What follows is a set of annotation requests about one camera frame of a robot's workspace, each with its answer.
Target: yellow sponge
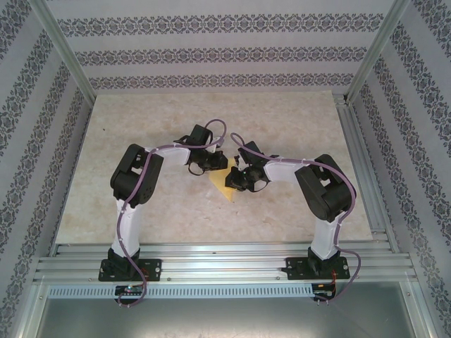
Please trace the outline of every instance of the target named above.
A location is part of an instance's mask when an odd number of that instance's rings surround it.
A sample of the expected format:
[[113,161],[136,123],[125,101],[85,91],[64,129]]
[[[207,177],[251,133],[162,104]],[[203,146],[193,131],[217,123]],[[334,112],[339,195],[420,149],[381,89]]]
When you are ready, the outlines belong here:
[[229,174],[231,168],[235,165],[235,159],[228,159],[228,167],[223,170],[215,170],[209,173],[209,179],[213,182],[214,186],[230,201],[233,202],[233,192],[235,189],[225,186],[226,177]]

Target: purple cable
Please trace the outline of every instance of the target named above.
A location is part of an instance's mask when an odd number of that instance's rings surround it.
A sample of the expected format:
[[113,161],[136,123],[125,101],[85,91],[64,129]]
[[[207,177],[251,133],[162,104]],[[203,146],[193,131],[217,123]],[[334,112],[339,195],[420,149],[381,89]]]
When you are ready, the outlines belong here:
[[130,262],[130,264],[132,265],[132,267],[140,274],[140,277],[142,279],[142,284],[144,286],[144,289],[142,290],[141,293],[141,297],[138,298],[136,301],[134,301],[131,304],[123,304],[121,303],[121,297],[124,294],[120,294],[118,297],[118,304],[121,308],[131,308],[133,306],[136,306],[139,302],[141,302],[146,293],[147,293],[147,280],[146,280],[146,276],[144,276],[144,273],[142,273],[141,269],[138,267],[138,265],[133,261],[133,259],[130,257],[130,255],[127,252],[127,249],[125,248],[124,243],[122,243],[122,237],[121,237],[121,221],[122,221],[122,217],[123,214],[125,212],[125,210],[127,209],[127,205],[130,203],[130,201],[133,199],[133,197],[135,197],[136,193],[138,192],[138,190],[141,187],[142,181],[144,179],[144,174],[147,172],[147,168],[149,167],[149,163],[150,163],[150,158],[152,157],[152,154],[154,154],[156,151],[161,150],[161,149],[167,149],[167,148],[186,148],[186,149],[205,149],[208,148],[210,146],[213,146],[215,144],[219,144],[222,145],[222,143],[224,142],[224,137],[226,136],[227,133],[227,125],[224,121],[220,120],[219,118],[214,118],[213,120],[210,120],[206,125],[205,128],[207,128],[210,124],[212,124],[213,122],[220,122],[222,123],[222,125],[224,126],[224,131],[223,134],[219,137],[219,139],[217,139],[216,141],[210,143],[210,144],[205,144],[204,146],[186,146],[184,144],[166,144],[164,146],[159,146],[157,148],[152,149],[148,154],[147,154],[147,158],[146,158],[146,162],[144,163],[144,167],[142,168],[142,171],[140,173],[140,176],[138,178],[138,182],[135,185],[135,188],[133,188],[132,193],[130,194],[130,196],[124,201],[124,204],[122,205],[121,208],[121,212],[119,213],[119,217],[118,217],[118,222],[116,224],[116,233],[118,235],[118,241],[119,241],[119,245],[122,248],[122,251],[125,254],[125,257],[128,259],[128,261]]
[[344,220],[344,219],[352,212],[352,210],[353,210],[354,207],[355,207],[356,194],[355,194],[355,192],[354,192],[354,187],[352,186],[352,183],[348,180],[348,178],[347,178],[344,174],[342,174],[340,171],[336,170],[335,168],[330,167],[330,166],[327,165],[327,164],[319,163],[319,162],[315,162],[315,161],[309,161],[309,160],[297,160],[297,159],[293,159],[293,158],[279,158],[279,159],[278,159],[278,158],[274,158],[274,157],[269,157],[269,156],[263,155],[263,154],[261,154],[261,153],[257,153],[256,151],[253,151],[253,150],[247,148],[247,147],[245,146],[245,141],[244,141],[244,139],[243,139],[239,134],[237,134],[236,132],[232,132],[232,133],[230,134],[230,138],[231,138],[237,145],[239,145],[241,148],[243,148],[245,151],[248,151],[248,152],[250,152],[251,154],[254,154],[254,155],[259,156],[259,157],[261,157],[261,158],[265,158],[266,160],[269,160],[269,161],[279,161],[279,162],[287,162],[287,163],[301,163],[301,164],[316,165],[316,166],[318,166],[318,167],[322,167],[322,168],[324,168],[324,169],[326,169],[326,170],[329,170],[329,171],[331,171],[332,173],[336,174],[336,175],[337,175],[339,178],[341,178],[341,179],[343,180],[343,182],[346,184],[347,188],[348,188],[348,189],[350,190],[350,192],[351,192],[351,206],[350,206],[350,208],[346,211],[346,213],[338,219],[338,222],[337,222],[337,229],[335,230],[335,234],[333,235],[333,244],[335,245],[335,247],[337,248],[337,250],[340,250],[341,252],[345,252],[345,253],[347,253],[347,254],[352,254],[352,255],[356,256],[356,257],[357,257],[357,267],[356,267],[356,270],[355,270],[353,276],[351,277],[350,281],[346,284],[345,288],[344,288],[337,296],[335,296],[334,298],[332,298],[332,299],[331,299],[330,301],[328,301],[328,302],[332,302],[332,301],[335,301],[336,299],[340,298],[340,297],[348,290],[348,288],[350,287],[350,285],[352,284],[352,282],[354,282],[354,280],[357,278],[357,275],[358,275],[358,273],[359,273],[359,271],[360,271],[360,268],[361,268],[361,266],[362,266],[362,259],[360,258],[360,255],[359,255],[357,252],[352,251],[352,250],[347,250],[347,249],[341,249],[341,248],[338,246],[338,235],[339,235],[339,233],[340,233],[341,224],[342,224],[343,220]]

